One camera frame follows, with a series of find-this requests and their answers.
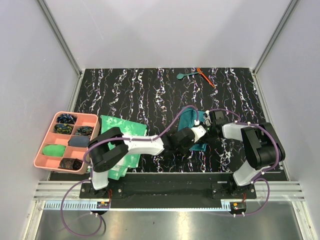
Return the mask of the teal satin napkin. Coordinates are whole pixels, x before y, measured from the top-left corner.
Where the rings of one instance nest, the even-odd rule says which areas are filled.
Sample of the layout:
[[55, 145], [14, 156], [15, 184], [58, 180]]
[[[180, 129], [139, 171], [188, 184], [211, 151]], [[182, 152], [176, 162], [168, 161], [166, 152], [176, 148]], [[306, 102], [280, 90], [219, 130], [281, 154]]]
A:
[[[178, 130], [180, 131], [184, 128], [192, 128], [194, 126], [194, 122], [196, 119], [197, 119], [197, 113], [193, 108], [189, 107], [185, 109], [182, 112], [182, 114], [179, 116]], [[190, 150], [204, 152], [206, 148], [207, 148], [206, 143], [196, 143], [190, 148]]]

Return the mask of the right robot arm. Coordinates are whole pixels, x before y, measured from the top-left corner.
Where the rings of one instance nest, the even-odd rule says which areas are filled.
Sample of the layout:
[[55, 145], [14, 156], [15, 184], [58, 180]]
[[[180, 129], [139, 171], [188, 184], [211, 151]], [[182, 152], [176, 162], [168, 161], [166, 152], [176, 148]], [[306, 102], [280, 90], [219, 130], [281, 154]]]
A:
[[228, 195], [239, 198], [245, 187], [253, 184], [265, 172], [274, 169], [286, 158], [285, 149], [269, 122], [255, 124], [237, 120], [228, 122], [224, 116], [227, 109], [212, 109], [204, 113], [206, 140], [215, 138], [242, 142], [246, 161], [236, 170], [227, 185]]

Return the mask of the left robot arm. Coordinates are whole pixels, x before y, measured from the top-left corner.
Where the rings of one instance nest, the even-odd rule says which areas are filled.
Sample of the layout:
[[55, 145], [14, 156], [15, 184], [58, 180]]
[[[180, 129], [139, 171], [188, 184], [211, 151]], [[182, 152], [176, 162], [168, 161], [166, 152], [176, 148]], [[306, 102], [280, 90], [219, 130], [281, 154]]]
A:
[[108, 174], [117, 163], [128, 155], [159, 156], [163, 152], [183, 153], [189, 150], [200, 135], [196, 128], [185, 127], [170, 135], [125, 135], [119, 127], [113, 127], [88, 143], [84, 159], [90, 158], [90, 192], [97, 198], [108, 193]]

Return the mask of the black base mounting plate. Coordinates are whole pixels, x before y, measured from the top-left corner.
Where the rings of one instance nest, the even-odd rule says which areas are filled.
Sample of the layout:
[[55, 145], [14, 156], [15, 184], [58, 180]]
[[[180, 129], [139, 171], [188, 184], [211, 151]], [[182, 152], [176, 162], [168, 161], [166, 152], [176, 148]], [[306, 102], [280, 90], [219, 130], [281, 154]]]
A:
[[256, 189], [249, 185], [232, 193], [229, 173], [129, 173], [108, 186], [94, 190], [81, 183], [67, 199], [111, 199], [115, 209], [209, 209], [221, 207], [221, 200], [254, 200]]

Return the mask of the black marble pattern mat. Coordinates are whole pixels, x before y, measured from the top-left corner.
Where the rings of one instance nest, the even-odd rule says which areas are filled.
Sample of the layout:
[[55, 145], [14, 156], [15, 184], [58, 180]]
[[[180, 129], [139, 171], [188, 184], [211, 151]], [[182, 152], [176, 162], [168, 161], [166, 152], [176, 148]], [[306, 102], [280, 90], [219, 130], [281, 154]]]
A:
[[[200, 111], [228, 110], [233, 121], [239, 115], [243, 122], [264, 123], [258, 91], [248, 68], [203, 68], [215, 85], [211, 87], [201, 75], [182, 80], [177, 74], [195, 73], [194, 68], [92, 68], [84, 76], [75, 103], [75, 111], [113, 116], [145, 124], [147, 133], [155, 135], [166, 127], [177, 130], [172, 120], [185, 106]], [[143, 155], [135, 169], [138, 173], [214, 173], [234, 172], [245, 161], [243, 144], [220, 139], [205, 151], [190, 150], [182, 155], [155, 157]]]

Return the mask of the orange plastic fork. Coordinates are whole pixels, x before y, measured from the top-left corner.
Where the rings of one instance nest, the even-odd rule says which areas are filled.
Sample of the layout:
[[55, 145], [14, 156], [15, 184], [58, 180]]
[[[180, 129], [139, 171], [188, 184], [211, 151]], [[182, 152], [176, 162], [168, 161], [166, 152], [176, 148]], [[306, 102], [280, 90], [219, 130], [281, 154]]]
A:
[[216, 88], [216, 86], [209, 80], [209, 78], [203, 73], [203, 71], [201, 70], [201, 68], [197, 67], [196, 68], [198, 74], [200, 74], [207, 82], [208, 84], [212, 87], [212, 88]]

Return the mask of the dark blue rolled cloth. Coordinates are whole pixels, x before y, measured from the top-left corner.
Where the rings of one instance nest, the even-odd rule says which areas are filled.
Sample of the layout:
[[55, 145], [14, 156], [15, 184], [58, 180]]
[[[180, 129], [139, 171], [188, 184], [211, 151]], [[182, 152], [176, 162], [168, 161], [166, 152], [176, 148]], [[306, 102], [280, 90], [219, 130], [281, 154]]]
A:
[[68, 145], [77, 148], [87, 148], [90, 142], [90, 137], [82, 135], [74, 135], [68, 141]]

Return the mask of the brown patterned rolled cloth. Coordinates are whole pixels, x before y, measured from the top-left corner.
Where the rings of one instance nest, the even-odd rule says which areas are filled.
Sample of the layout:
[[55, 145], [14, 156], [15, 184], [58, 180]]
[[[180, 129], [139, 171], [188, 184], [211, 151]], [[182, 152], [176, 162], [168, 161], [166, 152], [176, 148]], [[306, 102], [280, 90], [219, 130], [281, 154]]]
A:
[[83, 161], [77, 158], [62, 158], [58, 168], [63, 170], [78, 171], [83, 165]]

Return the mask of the pink compartment tray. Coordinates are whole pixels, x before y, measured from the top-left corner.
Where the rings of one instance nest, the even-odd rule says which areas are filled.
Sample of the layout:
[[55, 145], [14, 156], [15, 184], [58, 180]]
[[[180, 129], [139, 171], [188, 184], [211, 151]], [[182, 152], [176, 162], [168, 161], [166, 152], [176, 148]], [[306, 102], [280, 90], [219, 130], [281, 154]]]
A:
[[[77, 117], [75, 124], [68, 124], [73, 126], [71, 134], [58, 134], [54, 133], [54, 126], [58, 124], [57, 117], [61, 114], [71, 114]], [[68, 173], [83, 175], [88, 170], [88, 164], [83, 161], [85, 152], [88, 147], [72, 147], [68, 145], [68, 141], [72, 136], [87, 136], [90, 141], [98, 136], [100, 130], [99, 118], [95, 114], [78, 113], [78, 112], [57, 112], [47, 130], [47, 133], [40, 145], [40, 149], [33, 161], [36, 168], [48, 170], [58, 173]], [[43, 154], [43, 148], [47, 145], [64, 145], [66, 146], [64, 155], [62, 157], [47, 156]], [[82, 167], [79, 170], [66, 170], [59, 168], [62, 158], [79, 159], [82, 161]]]

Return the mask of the blue patterned rolled cloth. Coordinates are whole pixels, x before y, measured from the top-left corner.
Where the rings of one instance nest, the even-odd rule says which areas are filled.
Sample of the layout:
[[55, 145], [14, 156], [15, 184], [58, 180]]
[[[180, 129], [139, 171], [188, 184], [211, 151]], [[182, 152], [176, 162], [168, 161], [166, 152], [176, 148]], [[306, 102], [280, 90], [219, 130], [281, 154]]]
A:
[[62, 113], [56, 118], [56, 122], [61, 124], [74, 125], [76, 121], [77, 121], [77, 117], [69, 113]]

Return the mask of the green rolled cloth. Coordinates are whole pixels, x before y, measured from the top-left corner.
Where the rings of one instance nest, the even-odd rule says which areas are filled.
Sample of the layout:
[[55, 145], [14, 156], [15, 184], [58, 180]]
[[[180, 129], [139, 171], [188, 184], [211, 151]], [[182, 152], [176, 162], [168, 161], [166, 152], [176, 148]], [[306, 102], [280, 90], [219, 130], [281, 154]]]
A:
[[50, 157], [62, 157], [66, 151], [66, 146], [61, 144], [49, 144], [45, 146], [42, 153]]

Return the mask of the aluminium front rail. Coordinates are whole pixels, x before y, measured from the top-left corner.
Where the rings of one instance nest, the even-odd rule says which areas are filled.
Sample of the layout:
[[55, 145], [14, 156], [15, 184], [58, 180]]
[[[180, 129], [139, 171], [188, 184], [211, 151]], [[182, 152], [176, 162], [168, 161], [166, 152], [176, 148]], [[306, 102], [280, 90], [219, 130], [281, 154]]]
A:
[[89, 183], [41, 181], [34, 200], [49, 210], [229, 212], [264, 202], [304, 202], [295, 181], [258, 181], [244, 194], [223, 193], [223, 182], [116, 182], [97, 193]]

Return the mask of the right aluminium frame post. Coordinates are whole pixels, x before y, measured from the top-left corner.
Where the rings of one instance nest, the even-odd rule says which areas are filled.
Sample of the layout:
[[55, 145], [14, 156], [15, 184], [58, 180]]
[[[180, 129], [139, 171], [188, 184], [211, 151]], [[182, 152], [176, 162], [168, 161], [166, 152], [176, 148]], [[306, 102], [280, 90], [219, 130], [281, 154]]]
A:
[[281, 35], [282, 31], [284, 30], [287, 22], [289, 21], [291, 15], [295, 11], [296, 7], [298, 6], [300, 0], [290, 0], [284, 13], [282, 14], [276, 28], [274, 29], [267, 45], [265, 46], [261, 56], [259, 57], [255, 67], [252, 69], [253, 74], [257, 74], [261, 69], [262, 65], [264, 64], [265, 60], [267, 59], [269, 53], [271, 52], [273, 46], [275, 45], [277, 39]]

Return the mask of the aluminium frame post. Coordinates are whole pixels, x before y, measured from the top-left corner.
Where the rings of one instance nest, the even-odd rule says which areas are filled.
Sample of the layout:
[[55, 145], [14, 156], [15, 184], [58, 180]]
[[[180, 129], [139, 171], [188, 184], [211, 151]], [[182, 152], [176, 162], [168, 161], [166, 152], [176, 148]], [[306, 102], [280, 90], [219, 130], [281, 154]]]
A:
[[63, 34], [45, 0], [36, 0], [36, 3], [38, 4], [42, 14], [44, 15], [44, 18], [46, 19], [50, 29], [52, 30], [57, 42], [59, 43], [62, 51], [64, 52], [68, 62], [70, 63], [73, 71], [77, 75], [77, 77], [80, 77], [82, 74], [82, 69], [79, 67], [74, 55], [72, 54], [65, 38], [63, 37]]
[[276, 28], [274, 29], [267, 45], [265, 46], [261, 56], [259, 57], [255, 67], [252, 69], [253, 74], [257, 74], [261, 69], [262, 65], [264, 64], [265, 60], [267, 59], [269, 53], [271, 52], [273, 46], [275, 45], [277, 39], [281, 35], [282, 31], [284, 30], [287, 22], [289, 21], [291, 15], [295, 11], [296, 7], [298, 6], [300, 0], [290, 0], [284, 13], [282, 14]]

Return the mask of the left aluminium frame post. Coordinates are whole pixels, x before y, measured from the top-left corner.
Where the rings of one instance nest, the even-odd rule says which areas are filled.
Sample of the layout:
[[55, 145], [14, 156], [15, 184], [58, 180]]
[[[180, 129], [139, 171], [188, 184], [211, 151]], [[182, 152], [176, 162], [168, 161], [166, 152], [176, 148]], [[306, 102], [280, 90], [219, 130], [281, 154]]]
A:
[[46, 19], [50, 29], [52, 30], [57, 42], [59, 43], [62, 51], [64, 52], [68, 62], [70, 63], [73, 71], [77, 75], [77, 77], [80, 77], [82, 74], [82, 69], [79, 67], [74, 55], [72, 54], [65, 38], [63, 37], [63, 34], [45, 0], [36, 0], [36, 3], [38, 4], [42, 14], [44, 15], [44, 18]]

